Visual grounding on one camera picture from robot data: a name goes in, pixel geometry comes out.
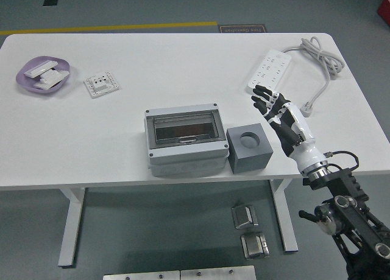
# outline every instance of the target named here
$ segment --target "electrical junction box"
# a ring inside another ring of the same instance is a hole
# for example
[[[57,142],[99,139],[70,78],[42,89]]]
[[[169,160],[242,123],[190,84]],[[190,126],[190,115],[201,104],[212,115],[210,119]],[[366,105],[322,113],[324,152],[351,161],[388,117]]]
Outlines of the electrical junction box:
[[[390,0],[383,0],[378,14],[390,25]]]
[[[216,103],[147,110],[144,122],[153,176],[225,166],[229,145]]]

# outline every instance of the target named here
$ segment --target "yellow floor line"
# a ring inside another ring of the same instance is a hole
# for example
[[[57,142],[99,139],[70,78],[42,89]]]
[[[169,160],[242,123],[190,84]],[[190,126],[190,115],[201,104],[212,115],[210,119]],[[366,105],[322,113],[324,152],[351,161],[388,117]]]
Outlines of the yellow floor line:
[[[204,21],[198,23],[155,23],[155,24],[129,24],[123,26],[85,26],[62,27],[55,29],[20,29],[0,30],[0,35],[13,35],[15,33],[56,33],[56,32],[88,32],[97,30],[126,30],[126,29],[158,29],[162,27],[191,27],[191,26],[217,26],[216,21]]]

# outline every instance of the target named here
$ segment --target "power strip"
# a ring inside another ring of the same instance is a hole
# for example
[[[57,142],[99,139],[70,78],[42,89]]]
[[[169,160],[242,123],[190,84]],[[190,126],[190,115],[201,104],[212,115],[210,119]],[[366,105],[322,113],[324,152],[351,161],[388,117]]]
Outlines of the power strip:
[[[290,61],[290,55],[277,50],[269,50],[256,70],[256,73],[252,76],[250,82],[248,82],[247,91],[250,94],[253,94],[253,89],[256,85],[275,90],[280,79],[287,70]]]

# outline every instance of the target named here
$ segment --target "purple bowl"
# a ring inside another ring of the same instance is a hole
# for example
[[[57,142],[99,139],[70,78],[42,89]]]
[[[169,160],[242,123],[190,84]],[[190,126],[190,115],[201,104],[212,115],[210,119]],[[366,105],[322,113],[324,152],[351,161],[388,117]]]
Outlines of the purple bowl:
[[[26,71],[38,66],[39,64],[42,64],[43,62],[49,61],[49,60],[56,61],[58,63],[57,66],[54,66],[55,70],[66,70],[69,72],[69,75],[66,76],[60,82],[58,82],[58,84],[49,88],[48,90],[37,88],[34,86],[34,84],[36,84],[37,82],[40,81],[40,76],[38,75],[35,78],[30,78],[30,77],[25,76],[24,73]],[[16,75],[16,82],[18,82],[18,84],[20,86],[22,86],[23,88],[25,88],[29,91],[32,91],[33,93],[43,93],[43,94],[53,93],[54,91],[59,90],[61,88],[61,86],[66,82],[66,79],[68,79],[68,77],[70,76],[70,73],[71,73],[70,65],[67,61],[62,60],[62,59],[58,59],[58,58],[54,58],[54,57],[40,56],[40,57],[31,59],[23,66],[22,69],[20,69],[20,71]]]

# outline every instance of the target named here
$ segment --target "table leg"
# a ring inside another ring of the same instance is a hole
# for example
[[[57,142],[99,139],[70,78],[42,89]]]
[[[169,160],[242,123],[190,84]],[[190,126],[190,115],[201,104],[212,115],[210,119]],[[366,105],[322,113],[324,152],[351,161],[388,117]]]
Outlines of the table leg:
[[[292,179],[270,180],[269,184],[271,185],[272,196],[274,197],[283,247],[285,251],[298,251],[297,240],[295,238],[285,196],[285,189],[291,181]]]
[[[85,188],[66,188],[60,190],[65,197],[70,200],[68,217],[66,218],[65,230],[63,233],[60,259],[58,260],[59,267],[67,267],[73,265]]]

